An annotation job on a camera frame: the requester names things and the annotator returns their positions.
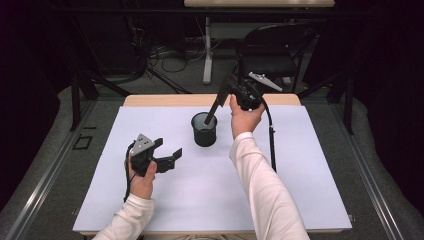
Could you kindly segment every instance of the right hand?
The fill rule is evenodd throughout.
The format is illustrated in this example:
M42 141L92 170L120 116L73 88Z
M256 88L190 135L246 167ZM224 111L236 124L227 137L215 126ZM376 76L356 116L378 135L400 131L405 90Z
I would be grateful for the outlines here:
M233 139L244 132L253 132L261 121L262 113L265 111L265 106L261 105L251 111L244 111L237 104L236 96L230 96L231 107L231 129L233 132Z

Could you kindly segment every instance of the dark wall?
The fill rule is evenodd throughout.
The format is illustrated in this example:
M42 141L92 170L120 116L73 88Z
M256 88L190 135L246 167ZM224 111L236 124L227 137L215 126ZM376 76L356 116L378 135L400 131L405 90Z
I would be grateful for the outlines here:
M49 132L69 85L69 71L52 47L36 4L0 6L2 147L0 209L9 200Z
M122 8L120 0L63 0L56 6L69 8ZM97 61L103 75L130 75L142 69L132 45L131 32L125 16L87 14L75 16L74 22L84 44Z
M144 0L143 8L152 9L180 9L184 8L183 0ZM155 41L171 48L184 52L185 49L185 21L182 16L149 17L151 34Z
M359 36L376 37L360 52L354 95L368 108L368 119L380 160L405 197L424 215L424 48L423 3L373 1L383 10L385 24L375 21L330 22L320 38L304 81L313 85L334 71L349 69L358 54ZM342 9L362 7L362 1L338 1Z

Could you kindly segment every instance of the hand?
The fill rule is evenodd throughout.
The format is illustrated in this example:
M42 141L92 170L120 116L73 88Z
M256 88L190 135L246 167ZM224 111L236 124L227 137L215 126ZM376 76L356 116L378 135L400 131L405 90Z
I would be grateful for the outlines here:
M244 111L237 104L236 96L230 96L231 107L231 129L233 138L244 132L253 132L261 121L262 113L265 111L265 106L261 104L257 109L252 111Z
M150 161L146 175L140 177L135 173L134 169L132 169L131 156L128 157L129 175L130 177L134 176L130 183L130 192L139 198L150 200L153 192L153 180L155 180L155 174L158 167L156 162Z

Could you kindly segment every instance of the wooden table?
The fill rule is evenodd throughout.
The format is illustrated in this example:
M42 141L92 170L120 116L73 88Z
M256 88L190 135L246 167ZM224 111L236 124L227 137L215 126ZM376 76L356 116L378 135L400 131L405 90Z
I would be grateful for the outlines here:
M152 196L156 209L144 235L254 233L248 200L228 158L233 141L228 106L215 113L217 141L206 148L194 143L191 118L209 111L215 98L215 94L128 96L115 119L73 231L94 235L121 208L126 187L123 156L128 145L143 133L152 140L163 138L155 157L183 149L175 169L156 175ZM265 94L264 98L276 130L277 174L292 192L307 231L350 229L306 109L294 94ZM266 118L254 136L270 159Z
M333 7L334 0L184 0L186 7Z
M265 94L270 105L297 105L300 106L296 94ZM141 106L212 106L216 94L169 94L169 95L130 95L125 99L124 107Z

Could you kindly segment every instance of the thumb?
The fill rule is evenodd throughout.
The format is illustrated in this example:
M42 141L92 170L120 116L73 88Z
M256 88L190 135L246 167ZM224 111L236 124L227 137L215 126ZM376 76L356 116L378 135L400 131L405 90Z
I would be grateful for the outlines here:
M158 165L155 161L150 161L149 167L147 168L146 175L144 175L144 179L147 181L153 182L155 179L156 170Z
M237 103L236 96L234 94L230 95L230 108L231 108L231 111L233 111L233 112L240 109L240 107Z

